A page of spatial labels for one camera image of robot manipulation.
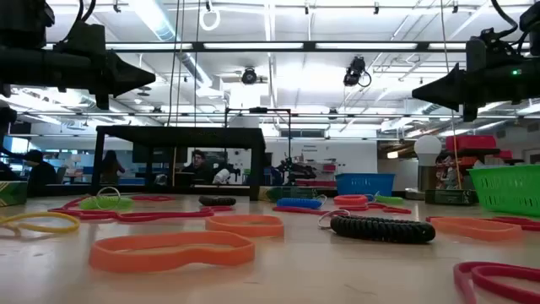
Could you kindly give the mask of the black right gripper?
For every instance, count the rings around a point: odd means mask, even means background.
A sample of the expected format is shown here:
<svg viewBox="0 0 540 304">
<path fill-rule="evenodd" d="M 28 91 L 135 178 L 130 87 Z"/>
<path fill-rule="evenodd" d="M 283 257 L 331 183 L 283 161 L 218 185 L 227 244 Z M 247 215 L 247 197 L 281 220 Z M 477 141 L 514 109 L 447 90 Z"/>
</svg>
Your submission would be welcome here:
<svg viewBox="0 0 540 304">
<path fill-rule="evenodd" d="M 412 97 L 459 111 L 460 102 L 449 92 L 462 84 L 460 96 L 463 102 L 463 121 L 472 122 L 478 109 L 488 103 L 512 100 L 513 66 L 510 64 L 477 71 L 461 70 L 456 63 L 441 79 L 412 90 Z"/>
</svg>

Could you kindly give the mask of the green plastic basket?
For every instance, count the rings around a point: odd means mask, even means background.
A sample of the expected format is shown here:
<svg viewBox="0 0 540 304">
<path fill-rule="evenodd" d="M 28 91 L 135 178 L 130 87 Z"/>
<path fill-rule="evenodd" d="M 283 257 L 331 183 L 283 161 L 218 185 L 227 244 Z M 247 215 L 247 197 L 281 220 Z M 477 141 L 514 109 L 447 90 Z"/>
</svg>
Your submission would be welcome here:
<svg viewBox="0 0 540 304">
<path fill-rule="evenodd" d="M 483 208 L 540 217 L 540 165 L 484 166 L 468 172 Z"/>
</svg>

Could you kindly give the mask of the green coil keychain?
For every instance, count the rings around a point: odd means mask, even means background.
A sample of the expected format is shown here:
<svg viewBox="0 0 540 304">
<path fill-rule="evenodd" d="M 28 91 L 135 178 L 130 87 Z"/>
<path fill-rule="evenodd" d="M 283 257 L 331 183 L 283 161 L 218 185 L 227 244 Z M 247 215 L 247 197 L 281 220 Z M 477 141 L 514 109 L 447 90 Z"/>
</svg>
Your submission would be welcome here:
<svg viewBox="0 0 540 304">
<path fill-rule="evenodd" d="M 78 206 L 86 210 L 125 210 L 132 204 L 133 200 L 122 196 L 116 187 L 103 187 L 94 196 L 82 199 Z"/>
<path fill-rule="evenodd" d="M 393 196 L 383 196 L 383 195 L 380 195 L 379 193 L 376 193 L 374 198 L 377 203 L 381 203 L 381 204 L 402 205 L 404 202 L 403 198 L 393 197 Z"/>
</svg>

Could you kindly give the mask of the blue plastic basket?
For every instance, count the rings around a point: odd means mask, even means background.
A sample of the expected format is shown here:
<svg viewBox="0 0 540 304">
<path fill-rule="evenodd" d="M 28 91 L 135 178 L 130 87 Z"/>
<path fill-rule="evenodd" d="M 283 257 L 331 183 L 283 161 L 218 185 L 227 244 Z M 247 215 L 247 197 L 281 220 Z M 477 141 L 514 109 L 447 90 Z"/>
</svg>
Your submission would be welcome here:
<svg viewBox="0 0 540 304">
<path fill-rule="evenodd" d="M 336 176 L 339 195 L 369 194 L 391 196 L 394 174 L 387 173 L 343 173 Z"/>
</svg>

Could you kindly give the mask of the orange rubber band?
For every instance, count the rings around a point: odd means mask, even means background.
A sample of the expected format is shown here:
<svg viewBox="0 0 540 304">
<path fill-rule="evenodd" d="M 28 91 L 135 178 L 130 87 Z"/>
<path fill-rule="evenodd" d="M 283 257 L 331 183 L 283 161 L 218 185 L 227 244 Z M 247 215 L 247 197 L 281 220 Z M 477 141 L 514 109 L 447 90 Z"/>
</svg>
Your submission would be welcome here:
<svg viewBox="0 0 540 304">
<path fill-rule="evenodd" d="M 279 217 L 264 214 L 233 214 L 206 219 L 208 231 L 227 231 L 245 237 L 281 237 L 284 223 Z"/>
<path fill-rule="evenodd" d="M 89 265 L 112 273 L 168 271 L 191 263 L 236 266 L 255 258 L 255 244 L 227 231 L 119 236 L 95 242 Z"/>
<path fill-rule="evenodd" d="M 437 232 L 486 242 L 514 240 L 523 234 L 520 225 L 470 217 L 432 217 L 429 222 Z"/>
</svg>

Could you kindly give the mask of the red-orange coil keychain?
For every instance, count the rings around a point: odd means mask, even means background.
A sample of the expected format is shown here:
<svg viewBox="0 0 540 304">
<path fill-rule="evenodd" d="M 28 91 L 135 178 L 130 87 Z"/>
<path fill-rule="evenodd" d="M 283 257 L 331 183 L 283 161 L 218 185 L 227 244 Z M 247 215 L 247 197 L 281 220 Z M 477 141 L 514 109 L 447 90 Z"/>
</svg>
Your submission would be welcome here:
<svg viewBox="0 0 540 304">
<path fill-rule="evenodd" d="M 369 199 L 361 194 L 338 195 L 333 198 L 333 202 L 338 206 L 365 206 Z"/>
</svg>

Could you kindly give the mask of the black coil keychain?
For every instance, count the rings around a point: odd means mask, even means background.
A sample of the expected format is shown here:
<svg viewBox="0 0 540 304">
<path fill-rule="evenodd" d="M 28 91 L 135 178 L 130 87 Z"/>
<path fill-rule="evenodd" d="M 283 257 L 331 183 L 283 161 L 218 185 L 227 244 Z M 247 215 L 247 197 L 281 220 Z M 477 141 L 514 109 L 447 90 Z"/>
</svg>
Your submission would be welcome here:
<svg viewBox="0 0 540 304">
<path fill-rule="evenodd" d="M 326 212 L 317 224 L 322 230 L 365 241 L 425 244 L 436 236 L 428 222 L 351 215 L 347 210 Z"/>
<path fill-rule="evenodd" d="M 198 202 L 205 207 L 233 206 L 236 204 L 236 199 L 228 197 L 200 196 Z"/>
</svg>

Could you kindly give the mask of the Crayola crayon box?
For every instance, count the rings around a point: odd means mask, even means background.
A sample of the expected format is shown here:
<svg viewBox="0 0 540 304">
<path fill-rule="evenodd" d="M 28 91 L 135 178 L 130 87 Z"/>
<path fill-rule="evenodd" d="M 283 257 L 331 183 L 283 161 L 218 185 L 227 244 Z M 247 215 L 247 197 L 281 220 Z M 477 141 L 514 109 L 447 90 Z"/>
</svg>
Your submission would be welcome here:
<svg viewBox="0 0 540 304">
<path fill-rule="evenodd" d="M 276 203 L 281 198 L 315 198 L 317 191 L 311 187 L 261 187 L 258 199 Z"/>
<path fill-rule="evenodd" d="M 0 182 L 0 207 L 25 204 L 27 201 L 27 182 Z"/>
<path fill-rule="evenodd" d="M 478 204 L 478 195 L 473 190 L 435 189 L 427 190 L 424 200 L 427 204 L 470 206 Z"/>
</svg>

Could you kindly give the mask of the yellow rubber band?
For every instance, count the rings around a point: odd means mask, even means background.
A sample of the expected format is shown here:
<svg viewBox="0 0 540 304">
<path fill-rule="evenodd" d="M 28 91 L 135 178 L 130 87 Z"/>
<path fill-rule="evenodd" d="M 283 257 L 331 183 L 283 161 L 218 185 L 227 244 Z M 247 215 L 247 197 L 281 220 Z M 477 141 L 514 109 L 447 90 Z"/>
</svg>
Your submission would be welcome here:
<svg viewBox="0 0 540 304">
<path fill-rule="evenodd" d="M 33 218 L 54 218 L 59 220 L 66 220 L 72 224 L 69 226 L 42 226 L 32 225 L 28 223 L 19 223 L 21 220 L 33 219 Z M 38 212 L 38 213 L 26 213 L 17 214 L 14 216 L 4 217 L 0 216 L 0 227 L 11 230 L 14 234 L 19 235 L 22 230 L 35 231 L 51 234 L 64 234 L 75 232 L 80 226 L 80 221 L 68 214 L 62 214 L 58 212 Z"/>
</svg>

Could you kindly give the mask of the red storage bins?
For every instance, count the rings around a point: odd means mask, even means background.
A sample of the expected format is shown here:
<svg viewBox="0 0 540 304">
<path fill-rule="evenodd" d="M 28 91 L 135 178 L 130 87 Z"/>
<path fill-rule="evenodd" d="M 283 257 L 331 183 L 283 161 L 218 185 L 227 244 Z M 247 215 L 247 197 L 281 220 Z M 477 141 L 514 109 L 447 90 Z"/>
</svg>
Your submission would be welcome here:
<svg viewBox="0 0 540 304">
<path fill-rule="evenodd" d="M 447 150 L 496 149 L 497 143 L 491 135 L 457 135 L 445 138 Z"/>
</svg>

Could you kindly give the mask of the table lamp with white bulb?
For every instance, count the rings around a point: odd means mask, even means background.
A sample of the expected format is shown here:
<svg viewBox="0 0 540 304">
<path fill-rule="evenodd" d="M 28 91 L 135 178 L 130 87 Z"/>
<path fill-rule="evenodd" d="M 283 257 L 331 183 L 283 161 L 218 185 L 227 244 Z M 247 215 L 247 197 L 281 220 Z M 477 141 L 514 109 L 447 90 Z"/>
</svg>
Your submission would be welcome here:
<svg viewBox="0 0 540 304">
<path fill-rule="evenodd" d="M 414 144 L 418 157 L 418 186 L 406 189 L 406 198 L 424 200 L 427 190 L 436 188 L 436 160 L 442 151 L 441 141 L 433 135 L 423 135 Z"/>
</svg>

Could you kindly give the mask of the black perforated metal riser shelf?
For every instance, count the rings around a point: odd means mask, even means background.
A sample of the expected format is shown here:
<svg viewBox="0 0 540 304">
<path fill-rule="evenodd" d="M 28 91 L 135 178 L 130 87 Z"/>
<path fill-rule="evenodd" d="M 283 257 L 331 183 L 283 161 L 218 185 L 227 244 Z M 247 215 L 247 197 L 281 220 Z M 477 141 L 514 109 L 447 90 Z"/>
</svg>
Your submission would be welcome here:
<svg viewBox="0 0 540 304">
<path fill-rule="evenodd" d="M 251 174 L 249 198 L 257 201 L 262 185 L 265 139 L 260 128 L 196 128 L 157 126 L 98 126 L 94 147 L 94 166 L 91 192 L 96 194 L 100 187 L 102 156 L 105 137 L 111 136 L 140 144 L 148 150 L 146 182 L 150 182 L 155 148 L 222 148 L 249 149 L 251 151 Z"/>
</svg>

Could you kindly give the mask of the person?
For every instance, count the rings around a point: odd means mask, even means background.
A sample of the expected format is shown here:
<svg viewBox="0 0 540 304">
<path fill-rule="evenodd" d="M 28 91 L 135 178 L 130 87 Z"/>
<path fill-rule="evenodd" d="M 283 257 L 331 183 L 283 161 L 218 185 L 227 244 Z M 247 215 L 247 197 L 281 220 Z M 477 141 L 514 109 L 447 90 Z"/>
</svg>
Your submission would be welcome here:
<svg viewBox="0 0 540 304">
<path fill-rule="evenodd" d="M 102 170 L 100 181 L 102 183 L 117 184 L 119 182 L 118 173 L 124 173 L 125 169 L 117 159 L 114 150 L 108 150 L 102 160 Z"/>
<path fill-rule="evenodd" d="M 28 178 L 27 193 L 34 197 L 43 191 L 46 185 L 57 182 L 57 172 L 48 162 L 44 161 L 43 153 L 37 149 L 29 150 L 24 156 L 26 164 L 31 167 Z"/>
<path fill-rule="evenodd" d="M 213 169 L 207 164 L 206 155 L 200 149 L 192 152 L 192 163 L 184 167 L 181 172 L 193 174 L 195 181 L 211 184 L 213 181 Z"/>
</svg>

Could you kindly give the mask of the long red rubber band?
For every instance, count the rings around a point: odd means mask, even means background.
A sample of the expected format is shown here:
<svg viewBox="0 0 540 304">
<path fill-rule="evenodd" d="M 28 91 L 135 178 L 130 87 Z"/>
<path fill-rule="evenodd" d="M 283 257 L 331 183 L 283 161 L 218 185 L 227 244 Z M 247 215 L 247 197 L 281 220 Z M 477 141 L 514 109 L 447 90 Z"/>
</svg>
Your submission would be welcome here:
<svg viewBox="0 0 540 304">
<path fill-rule="evenodd" d="M 76 210 L 76 209 L 49 209 L 49 212 L 67 214 L 80 220 L 116 220 L 121 223 L 142 223 L 154 220 L 173 218 L 203 218 L 215 215 L 217 212 L 234 211 L 230 206 L 202 206 L 198 211 L 192 212 L 132 212 L 118 213 L 112 210 Z"/>
</svg>

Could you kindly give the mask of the black table frame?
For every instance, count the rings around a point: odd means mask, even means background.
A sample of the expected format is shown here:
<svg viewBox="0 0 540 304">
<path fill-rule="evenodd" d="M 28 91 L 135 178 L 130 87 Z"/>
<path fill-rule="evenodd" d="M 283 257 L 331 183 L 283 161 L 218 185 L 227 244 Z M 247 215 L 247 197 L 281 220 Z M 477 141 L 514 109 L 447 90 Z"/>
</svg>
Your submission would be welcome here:
<svg viewBox="0 0 540 304">
<path fill-rule="evenodd" d="M 221 196 L 248 196 L 252 194 L 248 186 L 210 186 L 196 185 L 193 187 L 168 187 L 168 186 L 144 186 L 144 185 L 115 185 L 120 193 L 150 193 L 150 194 L 189 194 L 189 195 L 221 195 Z M 324 194 L 329 198 L 338 195 L 336 188 L 332 187 L 284 187 L 285 190 L 309 190 L 311 193 Z M 36 197 L 71 196 L 83 194 L 95 194 L 89 184 L 60 185 L 53 184 L 43 187 L 36 192 Z M 417 191 L 393 191 L 394 197 L 401 198 L 424 198 L 424 193 Z"/>
</svg>

